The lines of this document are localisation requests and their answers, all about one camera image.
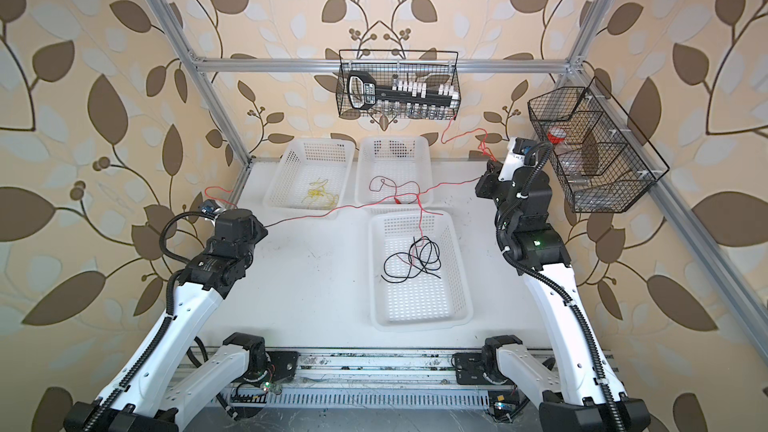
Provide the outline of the red alligator clip lead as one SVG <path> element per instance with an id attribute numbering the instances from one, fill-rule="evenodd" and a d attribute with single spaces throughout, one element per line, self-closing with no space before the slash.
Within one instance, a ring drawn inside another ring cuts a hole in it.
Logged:
<path id="1" fill-rule="evenodd" d="M 368 190 L 373 194 L 381 195 L 379 201 L 389 201 L 396 205 L 414 204 L 418 201 L 421 186 L 414 180 L 398 183 L 394 179 L 377 175 L 369 184 Z"/>

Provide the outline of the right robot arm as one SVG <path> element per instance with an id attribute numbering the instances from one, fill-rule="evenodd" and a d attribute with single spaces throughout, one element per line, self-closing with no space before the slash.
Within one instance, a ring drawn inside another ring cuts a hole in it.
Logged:
<path id="1" fill-rule="evenodd" d="M 489 338 L 485 350 L 496 380 L 511 380 L 538 410 L 545 431 L 643 431 L 645 402 L 627 395 L 588 320 L 561 236 L 548 222 L 548 176 L 531 166 L 503 178 L 489 161 L 477 197 L 496 207 L 494 229 L 502 258 L 522 278 L 544 320 L 556 364 L 550 370 L 523 344 Z"/>

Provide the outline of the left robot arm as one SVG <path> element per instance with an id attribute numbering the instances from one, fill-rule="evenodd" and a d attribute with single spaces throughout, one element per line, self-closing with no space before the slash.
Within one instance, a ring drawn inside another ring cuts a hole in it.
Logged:
<path id="1" fill-rule="evenodd" d="M 166 284 L 166 309 L 124 368 L 89 403 L 67 413 L 67 431 L 183 431 L 231 382 L 271 380 L 265 341 L 230 335 L 207 361 L 176 386 L 178 366 L 211 315 L 244 278 L 255 246 L 268 231 L 248 209 L 216 210 L 206 202 L 197 217 L 212 221 L 203 251 L 187 259 Z"/>

